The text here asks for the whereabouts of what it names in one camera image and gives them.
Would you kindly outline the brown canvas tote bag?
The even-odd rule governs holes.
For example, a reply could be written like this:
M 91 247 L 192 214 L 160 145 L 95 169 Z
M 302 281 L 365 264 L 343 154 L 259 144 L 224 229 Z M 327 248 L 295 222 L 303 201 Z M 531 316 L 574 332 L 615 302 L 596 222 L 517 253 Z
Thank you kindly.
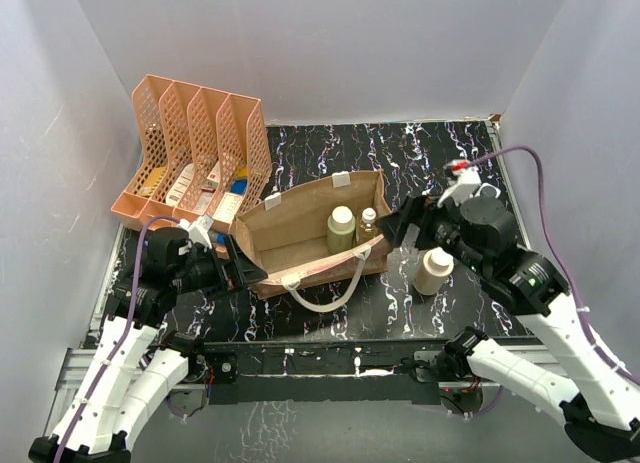
M 260 298 L 290 294 L 303 307 L 327 313 L 345 305 L 364 275 L 388 269 L 390 243 L 382 234 L 332 254 L 327 245 L 328 220 L 338 206 L 359 218 L 372 208 L 378 217 L 391 213 L 384 197 L 381 170 L 338 172 L 271 196 L 238 215 L 232 234 L 240 249 L 267 273 L 251 286 Z M 304 299 L 299 291 L 349 280 L 343 295 L 323 305 Z

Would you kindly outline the white bottle with black cap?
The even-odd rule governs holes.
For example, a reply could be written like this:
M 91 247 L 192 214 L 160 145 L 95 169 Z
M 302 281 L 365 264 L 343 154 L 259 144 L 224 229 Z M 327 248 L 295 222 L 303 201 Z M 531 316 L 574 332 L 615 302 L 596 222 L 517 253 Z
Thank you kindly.
M 478 191 L 478 195 L 482 197 L 498 199 L 500 197 L 501 191 L 499 188 L 489 184 L 483 183 Z

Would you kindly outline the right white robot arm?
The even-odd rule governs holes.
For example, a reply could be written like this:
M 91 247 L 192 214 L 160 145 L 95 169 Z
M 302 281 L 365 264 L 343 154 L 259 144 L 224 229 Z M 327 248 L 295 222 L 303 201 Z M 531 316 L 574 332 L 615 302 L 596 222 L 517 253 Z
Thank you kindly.
M 439 247 L 475 273 L 482 290 L 545 345 L 564 370 L 559 376 L 517 356 L 485 333 L 466 327 L 437 357 L 441 370 L 466 380 L 492 380 L 550 415 L 583 453 L 599 462 L 639 455 L 639 386 L 607 365 L 603 344 L 590 342 L 580 325 L 574 296 L 546 258 L 518 242 L 515 216 L 495 198 L 472 197 L 437 204 L 409 197 L 377 226 L 397 247 L 409 225 L 419 249 Z

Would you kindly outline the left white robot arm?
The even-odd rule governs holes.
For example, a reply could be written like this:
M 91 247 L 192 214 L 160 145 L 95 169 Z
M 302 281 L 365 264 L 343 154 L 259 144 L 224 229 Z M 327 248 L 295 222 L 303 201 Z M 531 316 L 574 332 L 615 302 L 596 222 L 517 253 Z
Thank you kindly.
M 132 271 L 114 287 L 98 347 L 66 413 L 36 438 L 32 462 L 128 462 L 150 417 L 181 381 L 206 370 L 200 342 L 172 334 L 154 341 L 179 296 L 209 289 L 228 296 L 266 272 L 225 236 L 221 258 L 205 231 L 190 224 L 143 227 Z

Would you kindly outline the small clear bottle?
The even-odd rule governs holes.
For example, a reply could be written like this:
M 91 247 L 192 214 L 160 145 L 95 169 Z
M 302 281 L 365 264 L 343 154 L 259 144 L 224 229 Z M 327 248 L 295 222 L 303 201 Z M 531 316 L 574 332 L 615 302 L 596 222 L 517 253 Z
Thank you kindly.
M 357 245 L 368 242 L 377 235 L 376 219 L 377 213 L 374 208 L 368 207 L 362 211 L 355 234 Z

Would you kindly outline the blue white small box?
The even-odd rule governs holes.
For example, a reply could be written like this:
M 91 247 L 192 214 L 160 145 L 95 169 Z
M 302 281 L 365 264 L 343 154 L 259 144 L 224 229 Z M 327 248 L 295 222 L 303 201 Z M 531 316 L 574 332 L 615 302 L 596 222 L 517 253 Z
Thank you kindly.
M 211 240 L 211 243 L 214 246 L 226 246 L 227 240 L 229 239 L 229 236 L 225 233 L 219 233 L 216 231 L 209 231 L 208 232 L 208 236 L 209 239 Z

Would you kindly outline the green bottle with beige cap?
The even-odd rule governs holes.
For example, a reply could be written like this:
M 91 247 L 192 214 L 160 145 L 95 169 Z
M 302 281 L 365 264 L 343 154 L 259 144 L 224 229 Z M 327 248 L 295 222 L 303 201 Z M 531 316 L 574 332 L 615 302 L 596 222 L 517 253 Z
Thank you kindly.
M 355 218 L 347 206 L 335 207 L 327 220 L 327 248 L 330 254 L 347 251 L 353 247 Z

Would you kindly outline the blue yellow item in organizer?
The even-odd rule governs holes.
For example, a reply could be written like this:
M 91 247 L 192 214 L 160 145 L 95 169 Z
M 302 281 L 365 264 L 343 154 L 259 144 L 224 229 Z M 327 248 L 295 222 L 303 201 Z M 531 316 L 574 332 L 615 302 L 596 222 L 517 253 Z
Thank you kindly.
M 235 195 L 244 195 L 248 186 L 248 168 L 246 166 L 238 169 L 229 187 L 229 192 Z

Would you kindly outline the white red box in organizer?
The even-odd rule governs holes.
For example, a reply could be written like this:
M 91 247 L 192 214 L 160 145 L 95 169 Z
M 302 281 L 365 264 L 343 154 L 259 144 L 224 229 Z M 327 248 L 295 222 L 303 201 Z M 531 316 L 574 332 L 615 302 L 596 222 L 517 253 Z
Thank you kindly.
M 220 182 L 221 182 L 221 164 L 220 162 L 217 162 L 205 177 L 205 180 L 201 186 L 201 189 L 204 192 L 213 193 L 218 188 Z

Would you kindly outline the yellow box in organizer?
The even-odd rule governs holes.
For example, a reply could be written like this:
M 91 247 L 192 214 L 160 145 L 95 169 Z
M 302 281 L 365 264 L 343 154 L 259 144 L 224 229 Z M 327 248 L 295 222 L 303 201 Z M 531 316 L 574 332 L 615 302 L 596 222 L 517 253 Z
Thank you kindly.
M 167 171 L 166 166 L 154 168 L 141 184 L 137 194 L 149 198 L 157 189 Z

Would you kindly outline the pink plastic file organizer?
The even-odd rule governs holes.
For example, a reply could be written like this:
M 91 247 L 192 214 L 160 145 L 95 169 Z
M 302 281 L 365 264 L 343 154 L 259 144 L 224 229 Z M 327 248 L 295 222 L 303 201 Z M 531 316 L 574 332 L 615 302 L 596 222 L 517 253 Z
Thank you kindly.
M 213 218 L 212 229 L 228 232 L 237 215 L 255 206 L 268 182 L 272 161 L 260 99 L 175 79 L 147 75 L 132 93 L 142 149 L 142 162 L 111 210 L 124 227 L 139 231 L 148 224 L 165 226 L 164 216 L 193 222 Z M 215 192 L 201 186 L 214 165 L 221 164 Z M 175 206 L 165 197 L 189 163 L 194 164 L 190 186 Z M 137 194 L 156 167 L 167 171 L 149 197 Z M 229 192 L 238 169 L 248 168 L 244 195 Z

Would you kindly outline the black front rail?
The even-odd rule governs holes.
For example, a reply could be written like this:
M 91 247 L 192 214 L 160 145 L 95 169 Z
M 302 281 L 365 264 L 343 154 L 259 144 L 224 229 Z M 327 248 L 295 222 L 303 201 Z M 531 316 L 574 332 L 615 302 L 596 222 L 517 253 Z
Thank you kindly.
M 211 405 L 259 401 L 305 403 L 440 402 L 438 378 L 416 368 L 443 339 L 206 343 L 214 368 Z

